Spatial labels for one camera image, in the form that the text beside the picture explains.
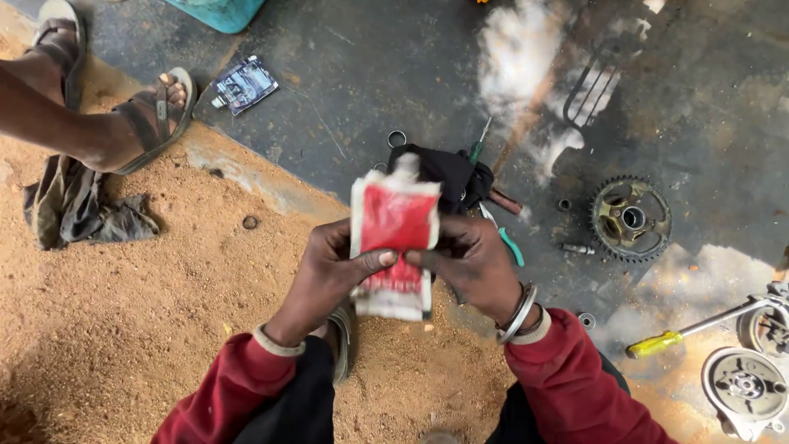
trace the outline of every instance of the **red sweatshirt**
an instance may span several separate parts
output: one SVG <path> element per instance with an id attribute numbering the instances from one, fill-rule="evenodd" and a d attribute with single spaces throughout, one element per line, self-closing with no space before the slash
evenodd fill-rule
<path id="1" fill-rule="evenodd" d="M 606 442 L 666 444 L 676 441 L 601 370 L 600 356 L 578 318 L 546 310 L 543 324 L 504 355 L 533 407 L 548 444 Z M 153 443 L 228 443 L 263 399 L 276 397 L 294 376 L 295 356 L 260 331 L 231 337 L 200 388 L 180 400 L 154 435 Z"/>

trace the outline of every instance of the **yellow screwdriver handle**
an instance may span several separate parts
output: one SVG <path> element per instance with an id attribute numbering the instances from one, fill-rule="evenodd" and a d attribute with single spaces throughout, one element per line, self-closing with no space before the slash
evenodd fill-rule
<path id="1" fill-rule="evenodd" d="M 666 348 L 682 342 L 680 332 L 664 331 L 660 336 L 650 337 L 639 341 L 627 348 L 627 357 L 631 359 L 643 358 L 662 352 Z"/>

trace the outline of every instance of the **sweatshirt cuff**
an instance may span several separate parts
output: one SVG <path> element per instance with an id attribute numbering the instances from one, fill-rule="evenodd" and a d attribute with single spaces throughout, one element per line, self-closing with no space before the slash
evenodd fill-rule
<path id="1" fill-rule="evenodd" d="M 258 325 L 253 331 L 252 336 L 255 338 L 260 347 L 263 347 L 263 350 L 271 353 L 275 356 L 282 356 L 285 358 L 290 358 L 292 356 L 299 356 L 301 353 L 304 353 L 304 350 L 307 348 L 307 344 L 302 341 L 297 347 L 283 347 L 282 345 L 277 345 L 271 339 L 266 336 L 266 333 L 263 333 L 263 327 L 266 324 Z"/>
<path id="2" fill-rule="evenodd" d="M 525 334 L 523 336 L 513 336 L 512 339 L 510 339 L 510 344 L 512 345 L 534 344 L 535 342 L 541 340 L 542 338 L 545 337 L 545 335 L 548 334 L 548 331 L 551 329 L 551 315 L 548 314 L 548 311 L 545 310 L 545 307 L 542 307 L 540 305 L 540 308 L 543 311 L 542 312 L 543 320 L 540 323 L 540 326 L 529 334 Z"/>

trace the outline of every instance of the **dark floor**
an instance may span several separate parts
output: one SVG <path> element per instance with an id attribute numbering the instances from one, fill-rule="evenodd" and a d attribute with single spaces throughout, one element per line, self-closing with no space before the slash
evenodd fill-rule
<path id="1" fill-rule="evenodd" d="M 5 1 L 31 16 L 43 2 Z M 392 130 L 452 151 L 479 136 L 487 116 L 477 98 L 476 34 L 492 8 L 512 2 L 267 0 L 237 36 L 214 32 L 159 0 L 82 3 L 92 5 L 92 51 L 140 81 L 180 65 L 205 86 L 223 67 L 261 58 L 278 91 L 237 117 L 213 109 L 207 93 L 196 117 L 347 202 L 355 178 L 388 158 Z M 565 48 L 592 54 L 611 22 L 638 17 L 651 25 L 639 43 L 643 52 L 620 61 L 622 78 L 608 107 L 581 128 L 585 147 L 559 157 L 547 186 L 536 184 L 525 150 L 504 149 L 501 130 L 487 139 L 481 160 L 496 165 L 497 186 L 532 209 L 531 221 L 521 223 L 489 206 L 525 252 L 521 278 L 540 285 L 547 305 L 589 311 L 603 332 L 618 332 L 595 337 L 616 361 L 623 345 L 646 331 L 681 327 L 670 320 L 698 320 L 763 289 L 760 278 L 713 271 L 705 285 L 714 297 L 661 296 L 663 321 L 646 322 L 648 330 L 613 325 L 624 307 L 654 310 L 667 281 L 655 277 L 656 268 L 679 273 L 701 258 L 712 266 L 723 257 L 709 256 L 717 247 L 754 263 L 781 258 L 789 237 L 789 33 L 782 26 L 789 2 L 668 0 L 657 15 L 640 2 L 568 5 L 574 26 Z M 566 125 L 552 119 L 546 113 L 533 133 Z M 618 175 L 649 178 L 663 191 L 673 215 L 671 259 L 626 264 L 558 249 L 561 242 L 592 241 L 589 199 Z M 560 198 L 573 209 L 557 211 Z M 653 291 L 644 290 L 647 282 Z M 689 308 L 682 316 L 680 303 Z M 454 311 L 478 325 L 474 314 Z"/>

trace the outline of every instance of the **sprocket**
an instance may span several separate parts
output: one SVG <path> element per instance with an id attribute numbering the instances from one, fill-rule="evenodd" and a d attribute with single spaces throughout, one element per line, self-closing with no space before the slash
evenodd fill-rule
<path id="1" fill-rule="evenodd" d="M 632 175 L 617 176 L 600 186 L 589 222 L 595 241 L 624 262 L 650 261 L 670 243 L 668 203 L 651 183 Z"/>

